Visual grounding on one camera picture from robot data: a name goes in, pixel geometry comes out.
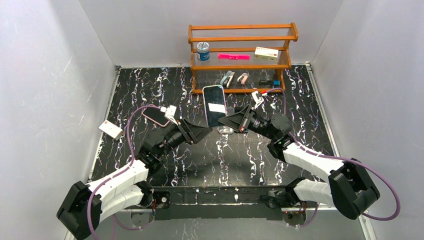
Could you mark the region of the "dark phone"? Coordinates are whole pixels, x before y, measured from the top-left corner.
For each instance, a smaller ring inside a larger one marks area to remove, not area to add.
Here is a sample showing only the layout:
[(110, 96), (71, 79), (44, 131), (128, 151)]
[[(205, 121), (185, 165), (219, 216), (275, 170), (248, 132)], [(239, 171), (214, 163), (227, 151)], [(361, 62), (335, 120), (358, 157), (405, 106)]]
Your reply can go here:
[(235, 134), (247, 134), (249, 132), (248, 129), (243, 129), (242, 131), (240, 130), (234, 130), (233, 131)]

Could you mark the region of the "clear phone case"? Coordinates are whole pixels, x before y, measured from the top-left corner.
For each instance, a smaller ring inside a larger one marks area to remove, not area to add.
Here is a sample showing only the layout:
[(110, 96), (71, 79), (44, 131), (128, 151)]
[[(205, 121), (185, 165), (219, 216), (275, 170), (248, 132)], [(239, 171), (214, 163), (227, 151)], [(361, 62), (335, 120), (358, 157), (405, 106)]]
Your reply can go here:
[(230, 135), (234, 132), (234, 130), (228, 126), (219, 126), (217, 130), (221, 135), (225, 135), (225, 134)]

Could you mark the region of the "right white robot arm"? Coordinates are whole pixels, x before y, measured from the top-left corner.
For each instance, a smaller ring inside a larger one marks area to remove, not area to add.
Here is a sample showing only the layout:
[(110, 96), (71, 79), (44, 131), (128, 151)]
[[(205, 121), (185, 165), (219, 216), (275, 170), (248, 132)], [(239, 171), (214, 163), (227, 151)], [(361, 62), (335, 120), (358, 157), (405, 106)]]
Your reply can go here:
[(297, 179), (287, 185), (281, 194), (281, 198), (287, 202), (323, 203), (336, 207), (343, 216), (355, 220), (381, 196), (359, 161), (338, 160), (332, 156), (326, 158), (297, 143), (290, 135), (292, 125), (283, 113), (265, 119), (252, 107), (246, 106), (218, 121), (235, 131), (248, 129), (268, 138), (270, 142), (267, 148), (274, 158), (319, 177), (319, 181)]

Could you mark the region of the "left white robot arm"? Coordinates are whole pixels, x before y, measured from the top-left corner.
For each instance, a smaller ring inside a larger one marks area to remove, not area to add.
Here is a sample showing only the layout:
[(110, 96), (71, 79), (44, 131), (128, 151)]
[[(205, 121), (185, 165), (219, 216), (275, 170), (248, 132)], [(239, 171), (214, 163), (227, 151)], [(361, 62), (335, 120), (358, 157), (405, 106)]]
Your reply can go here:
[(186, 119), (152, 130), (133, 162), (101, 179), (74, 183), (57, 211), (57, 219), (74, 240), (84, 240), (111, 215), (131, 206), (150, 206), (154, 189), (148, 178), (163, 166), (162, 157), (183, 143), (199, 143), (212, 130)]

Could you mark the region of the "black blue small device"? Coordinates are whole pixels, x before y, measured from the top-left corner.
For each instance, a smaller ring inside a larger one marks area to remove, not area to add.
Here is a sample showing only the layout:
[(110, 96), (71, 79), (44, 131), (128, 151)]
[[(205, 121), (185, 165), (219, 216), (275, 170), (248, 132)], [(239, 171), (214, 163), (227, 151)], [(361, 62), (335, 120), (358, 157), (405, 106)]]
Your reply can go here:
[(273, 88), (279, 88), (281, 82), (279, 80), (260, 80), (260, 86), (272, 86)]

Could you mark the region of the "blue grey stapler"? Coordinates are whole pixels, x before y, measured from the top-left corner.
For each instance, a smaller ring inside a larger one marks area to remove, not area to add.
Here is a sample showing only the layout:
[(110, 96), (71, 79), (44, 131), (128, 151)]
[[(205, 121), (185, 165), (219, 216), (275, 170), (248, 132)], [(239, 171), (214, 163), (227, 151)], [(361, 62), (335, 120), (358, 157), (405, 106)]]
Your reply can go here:
[(234, 77), (234, 72), (229, 70), (221, 79), (220, 81), (220, 85), (223, 86), (224, 88), (228, 88), (232, 82), (232, 79)]

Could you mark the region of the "pink white stapler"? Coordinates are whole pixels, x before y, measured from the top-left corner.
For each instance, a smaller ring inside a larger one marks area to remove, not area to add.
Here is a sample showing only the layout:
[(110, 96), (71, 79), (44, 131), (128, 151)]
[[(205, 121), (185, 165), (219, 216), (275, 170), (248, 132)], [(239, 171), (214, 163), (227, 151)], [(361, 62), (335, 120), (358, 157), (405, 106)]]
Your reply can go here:
[(246, 84), (246, 81), (248, 79), (249, 75), (247, 73), (242, 73), (238, 78), (237, 82), (240, 83), (242, 86)]

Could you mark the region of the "orange wooden shelf rack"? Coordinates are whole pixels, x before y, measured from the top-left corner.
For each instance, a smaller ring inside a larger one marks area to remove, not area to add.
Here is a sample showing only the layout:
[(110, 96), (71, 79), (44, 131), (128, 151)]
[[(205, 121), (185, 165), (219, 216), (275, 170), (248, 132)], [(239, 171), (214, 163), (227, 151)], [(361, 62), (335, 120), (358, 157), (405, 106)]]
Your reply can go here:
[(290, 69), (291, 42), (299, 39), (294, 22), (284, 24), (188, 26), (192, 92), (201, 94), (198, 72), (274, 70), (271, 88), (286, 89), (284, 70)]

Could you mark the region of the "pink plastic ruler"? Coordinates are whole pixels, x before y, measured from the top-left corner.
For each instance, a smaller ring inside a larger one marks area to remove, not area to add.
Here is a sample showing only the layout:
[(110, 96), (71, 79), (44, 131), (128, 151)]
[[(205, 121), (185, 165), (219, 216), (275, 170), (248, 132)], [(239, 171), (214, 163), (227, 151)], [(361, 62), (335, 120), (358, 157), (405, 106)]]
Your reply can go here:
[(218, 53), (217, 58), (221, 60), (250, 60), (248, 54), (230, 54), (230, 53)]

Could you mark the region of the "white box with red label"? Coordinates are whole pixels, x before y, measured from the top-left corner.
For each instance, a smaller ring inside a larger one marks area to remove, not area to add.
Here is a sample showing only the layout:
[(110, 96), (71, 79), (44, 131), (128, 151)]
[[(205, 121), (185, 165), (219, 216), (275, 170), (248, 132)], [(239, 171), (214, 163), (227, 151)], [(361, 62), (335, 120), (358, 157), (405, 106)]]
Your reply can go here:
[(103, 121), (98, 129), (116, 141), (124, 135), (124, 131), (109, 120)]

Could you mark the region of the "white cardboard box on shelf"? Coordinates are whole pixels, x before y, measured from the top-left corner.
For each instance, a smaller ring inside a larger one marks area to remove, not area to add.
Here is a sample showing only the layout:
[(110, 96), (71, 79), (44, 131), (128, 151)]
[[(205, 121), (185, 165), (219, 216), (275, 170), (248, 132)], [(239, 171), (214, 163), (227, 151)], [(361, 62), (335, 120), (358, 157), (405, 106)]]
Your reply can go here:
[(256, 59), (276, 62), (278, 60), (279, 50), (257, 46), (254, 51)]

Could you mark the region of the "blue white round jar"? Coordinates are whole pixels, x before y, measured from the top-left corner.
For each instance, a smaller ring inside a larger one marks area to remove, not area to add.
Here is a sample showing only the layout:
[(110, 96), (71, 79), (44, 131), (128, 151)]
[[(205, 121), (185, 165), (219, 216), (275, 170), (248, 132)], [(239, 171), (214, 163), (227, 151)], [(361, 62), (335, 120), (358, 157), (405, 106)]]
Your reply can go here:
[(197, 59), (207, 61), (210, 58), (210, 45), (208, 42), (198, 42), (196, 45)]

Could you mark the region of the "left black motor mount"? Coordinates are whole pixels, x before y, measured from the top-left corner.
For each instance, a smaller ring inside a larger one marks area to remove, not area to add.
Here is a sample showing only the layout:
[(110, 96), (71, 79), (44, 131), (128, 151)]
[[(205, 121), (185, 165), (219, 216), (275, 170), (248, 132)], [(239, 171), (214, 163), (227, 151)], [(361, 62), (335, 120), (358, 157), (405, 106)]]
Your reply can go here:
[(170, 207), (171, 194), (169, 191), (159, 190), (152, 194), (153, 209), (168, 209)]

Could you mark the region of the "black motor mount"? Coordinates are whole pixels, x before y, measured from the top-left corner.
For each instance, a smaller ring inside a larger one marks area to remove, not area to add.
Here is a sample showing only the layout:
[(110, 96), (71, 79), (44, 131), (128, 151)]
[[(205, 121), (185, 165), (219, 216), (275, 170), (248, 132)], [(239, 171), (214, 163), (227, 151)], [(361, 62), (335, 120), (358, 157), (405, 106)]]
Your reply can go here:
[(306, 210), (308, 203), (299, 200), (293, 192), (286, 190), (270, 190), (259, 197), (259, 202), (264, 203), (271, 209), (282, 210), (282, 219), (289, 226), (300, 226), (306, 222)]
[(152, 194), (153, 209), (168, 209), (170, 207), (171, 194), (169, 191), (159, 190)]

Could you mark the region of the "right black motor mount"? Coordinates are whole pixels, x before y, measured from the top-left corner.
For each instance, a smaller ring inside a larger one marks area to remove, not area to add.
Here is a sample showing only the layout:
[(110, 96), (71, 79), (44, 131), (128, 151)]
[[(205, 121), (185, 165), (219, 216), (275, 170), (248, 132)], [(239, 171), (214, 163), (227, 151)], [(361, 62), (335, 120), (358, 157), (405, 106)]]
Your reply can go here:
[(286, 190), (270, 190), (259, 197), (259, 202), (264, 203), (271, 209), (282, 210), (282, 219), (289, 226), (300, 226), (306, 222), (306, 210), (308, 203), (299, 200), (293, 192)]

